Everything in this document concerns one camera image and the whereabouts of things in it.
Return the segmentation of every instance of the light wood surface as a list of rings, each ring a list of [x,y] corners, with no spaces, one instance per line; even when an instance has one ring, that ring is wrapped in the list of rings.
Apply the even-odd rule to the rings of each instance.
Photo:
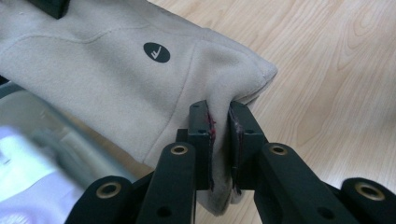
[[[396,1],[150,2],[278,67],[253,110],[271,142],[293,147],[337,188],[361,176],[396,192]],[[121,152],[113,155],[131,166]],[[252,195],[223,217],[198,206],[196,222],[261,223]]]

